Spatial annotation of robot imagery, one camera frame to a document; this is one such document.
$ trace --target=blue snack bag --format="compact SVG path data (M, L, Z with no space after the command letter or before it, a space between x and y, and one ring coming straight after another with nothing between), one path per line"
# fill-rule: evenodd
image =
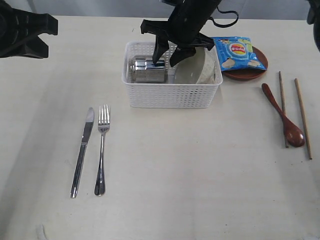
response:
M238 69L267 70L258 60L248 37L212 37L220 62L221 71Z

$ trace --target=spoon handle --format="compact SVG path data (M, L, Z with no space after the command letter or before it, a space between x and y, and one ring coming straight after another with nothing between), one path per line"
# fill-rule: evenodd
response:
M272 104L272 106L274 106L275 110L280 114L281 118L286 119L287 117L282 112L281 108L279 107L278 103L276 102L275 97L272 94L268 84L262 83L261 88L262 88L264 95L269 100L269 102Z

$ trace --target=wall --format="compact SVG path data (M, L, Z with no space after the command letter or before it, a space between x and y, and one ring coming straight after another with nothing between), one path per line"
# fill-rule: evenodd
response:
M14 8L67 16L107 16L167 18L172 6L159 0L7 0ZM221 10L236 10L242 19L305 20L309 3L306 0L223 0ZM233 15L213 14L216 18Z

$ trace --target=lay's logo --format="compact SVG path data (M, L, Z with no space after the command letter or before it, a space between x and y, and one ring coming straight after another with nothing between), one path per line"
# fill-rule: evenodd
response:
M236 55L245 55L246 54L246 48L241 43L235 43L230 45L230 50Z

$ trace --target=fork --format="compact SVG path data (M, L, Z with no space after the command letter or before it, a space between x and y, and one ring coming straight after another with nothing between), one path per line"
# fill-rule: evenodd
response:
M104 170L104 151L106 132L110 129L110 112L108 105L99 106L98 130L101 133L100 160L98 174L96 177L94 194L101 196L106 192L105 170Z

